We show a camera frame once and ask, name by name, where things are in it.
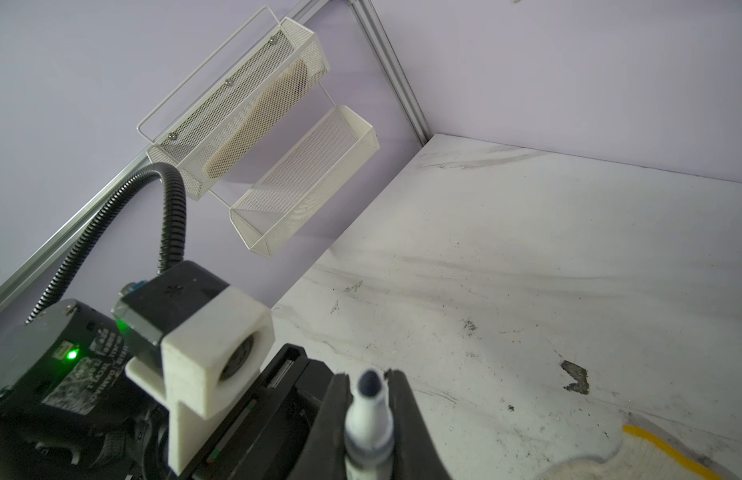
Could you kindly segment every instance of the marker pen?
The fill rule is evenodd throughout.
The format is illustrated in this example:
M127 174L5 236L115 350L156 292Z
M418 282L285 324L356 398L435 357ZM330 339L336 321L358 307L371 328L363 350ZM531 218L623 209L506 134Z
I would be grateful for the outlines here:
M389 480L393 474L393 412L381 372L366 370L344 419L347 480Z

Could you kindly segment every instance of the white floor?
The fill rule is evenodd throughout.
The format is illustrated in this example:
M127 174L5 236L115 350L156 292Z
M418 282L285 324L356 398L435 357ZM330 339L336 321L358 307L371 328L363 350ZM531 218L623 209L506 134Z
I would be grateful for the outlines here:
M404 370L454 478L607 458L630 414L742 478L742 184L437 135L273 315Z

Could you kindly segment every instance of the white mesh basket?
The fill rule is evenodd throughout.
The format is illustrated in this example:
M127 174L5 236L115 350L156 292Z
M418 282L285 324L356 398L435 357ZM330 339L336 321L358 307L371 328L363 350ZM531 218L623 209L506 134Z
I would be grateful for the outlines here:
M152 146L151 161L182 172L187 196L198 200L241 159L329 70L315 32L290 18L201 96L169 129L152 139L142 125L224 45L264 10L262 7L179 84L137 126Z
M230 209L249 250L275 255L379 149L376 131L338 105Z

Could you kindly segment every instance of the black stain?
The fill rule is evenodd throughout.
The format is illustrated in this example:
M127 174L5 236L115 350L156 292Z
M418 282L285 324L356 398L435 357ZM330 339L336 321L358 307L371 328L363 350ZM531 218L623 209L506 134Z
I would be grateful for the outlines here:
M467 330L467 336L472 336L472 333L478 329L478 326L469 318L467 320L462 320L462 322L464 323L464 329Z
M358 288L360 288L360 286L362 284L363 284L363 281L361 280L360 282L356 283L355 285L348 286L346 289L344 289L344 293L349 293L349 292L358 293Z
M587 370L581 368L576 363L571 363L568 360L563 360L560 364L560 368L565 370L568 375L574 377L576 382L571 383L569 386L565 386L569 392L577 392L582 395L589 395L590 384L587 383Z

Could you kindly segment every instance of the yellow line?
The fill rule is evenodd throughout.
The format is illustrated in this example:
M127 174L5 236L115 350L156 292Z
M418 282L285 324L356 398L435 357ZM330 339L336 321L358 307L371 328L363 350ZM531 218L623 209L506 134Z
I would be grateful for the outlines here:
M624 433L628 433L632 436L648 440L655 446L659 447L662 452L670 456L675 462L678 462L684 469L697 475L701 475L702 478L705 478L706 480L724 480L723 477L717 475L712 470L709 470L707 467L689 460L682 453L667 445L664 440L655 436L653 433L646 432L643 428L638 428L632 425L625 425L621 429L624 430Z

